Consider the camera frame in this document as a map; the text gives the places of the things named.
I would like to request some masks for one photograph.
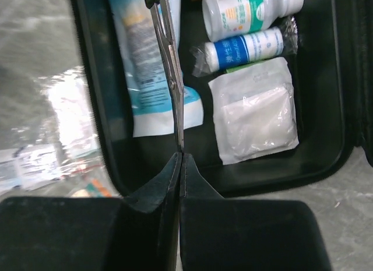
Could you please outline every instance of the green packet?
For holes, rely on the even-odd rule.
[[[263,62],[265,62],[265,60],[259,61],[259,62],[254,62],[254,63],[249,63],[249,64],[245,64],[245,65],[241,65],[241,66],[238,66],[238,67],[229,68],[229,69],[226,69],[226,73],[233,73],[235,71],[238,71],[238,70],[250,67],[250,66],[255,65],[255,64],[260,64],[260,63],[263,63]]]

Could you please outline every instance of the metal scissors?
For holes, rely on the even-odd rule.
[[[184,152],[184,84],[168,0],[145,0],[150,9],[171,95],[178,151]]]

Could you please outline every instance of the gray surface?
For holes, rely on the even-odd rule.
[[[40,126],[50,116],[36,78],[80,65],[67,0],[0,0],[0,88],[13,113],[1,109],[0,148],[17,143],[12,126]],[[20,115],[14,117],[14,110]],[[30,132],[35,140],[40,132]],[[334,176],[314,185],[256,198],[296,199],[314,211],[335,270],[373,270],[373,169],[355,149]],[[61,190],[69,192],[70,187]]]

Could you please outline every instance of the white gauze packet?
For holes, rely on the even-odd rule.
[[[298,144],[294,88],[283,57],[209,82],[219,156],[224,165]]]

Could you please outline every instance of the open case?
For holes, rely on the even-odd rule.
[[[200,1],[182,0],[179,55],[184,82],[200,95],[203,125],[185,130],[185,152],[224,196],[305,185],[335,173],[354,146],[371,158],[372,0],[305,0],[295,15],[300,38],[290,56],[299,146],[223,166],[213,123],[209,81],[195,78],[190,48],[207,41]],[[174,135],[133,137],[131,102],[108,0],[72,0],[104,159],[123,195],[153,178],[176,151]]]

